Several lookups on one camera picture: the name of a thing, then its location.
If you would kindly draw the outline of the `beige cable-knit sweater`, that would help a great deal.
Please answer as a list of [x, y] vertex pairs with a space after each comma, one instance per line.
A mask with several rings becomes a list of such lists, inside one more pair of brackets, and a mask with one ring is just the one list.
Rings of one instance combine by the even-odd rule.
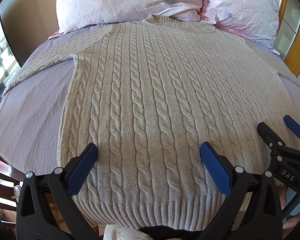
[[203, 230], [224, 197], [200, 160], [202, 143], [256, 174], [270, 162], [260, 122], [300, 149], [283, 121], [295, 114], [280, 79], [288, 70], [212, 25], [164, 16], [111, 24], [33, 60], [6, 92], [67, 59], [74, 72], [57, 162], [97, 146], [98, 161], [74, 197], [92, 223]]

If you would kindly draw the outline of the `wooden chair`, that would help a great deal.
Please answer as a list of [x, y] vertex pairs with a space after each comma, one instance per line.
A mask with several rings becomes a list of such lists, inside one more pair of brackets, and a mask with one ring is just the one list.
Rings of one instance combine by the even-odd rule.
[[17, 200], [14, 187], [19, 181], [10, 176], [10, 170], [0, 156], [0, 239], [16, 239]]

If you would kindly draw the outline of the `lavender bed sheet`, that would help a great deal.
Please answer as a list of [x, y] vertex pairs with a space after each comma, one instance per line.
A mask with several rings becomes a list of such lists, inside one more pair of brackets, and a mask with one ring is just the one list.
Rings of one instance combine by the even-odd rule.
[[[102, 27], [87, 27], [47, 41], [27, 64], [72, 38]], [[288, 70], [277, 56], [244, 40]], [[73, 72], [74, 61], [67, 59], [39, 71], [4, 95], [0, 104], [0, 155], [19, 171], [45, 174], [60, 166], [58, 133]], [[289, 70], [288, 75], [280, 75], [280, 79], [292, 101], [293, 117], [300, 121], [298, 81]]]

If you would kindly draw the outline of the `pink floral pillow right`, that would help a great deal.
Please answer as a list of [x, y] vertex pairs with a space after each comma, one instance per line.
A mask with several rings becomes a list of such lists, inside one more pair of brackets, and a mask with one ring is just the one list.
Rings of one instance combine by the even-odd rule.
[[279, 30], [279, 8], [276, 0], [203, 0], [202, 21], [274, 49]]

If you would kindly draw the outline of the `pink floral pillow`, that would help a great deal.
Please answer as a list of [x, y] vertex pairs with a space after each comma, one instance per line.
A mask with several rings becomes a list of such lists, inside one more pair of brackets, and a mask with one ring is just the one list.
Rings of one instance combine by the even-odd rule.
[[198, 22], [203, 0], [56, 0], [59, 33], [94, 24], [139, 21], [151, 15]]
[[279, 30], [279, 8], [276, 0], [203, 0], [202, 21], [274, 49]]

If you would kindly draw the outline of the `pink floral pillow left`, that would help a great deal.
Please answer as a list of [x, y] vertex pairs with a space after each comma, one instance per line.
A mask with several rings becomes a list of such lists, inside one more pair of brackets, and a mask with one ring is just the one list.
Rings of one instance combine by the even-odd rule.
[[203, 0], [56, 0], [59, 33], [94, 24], [139, 21], [151, 15], [198, 22]]

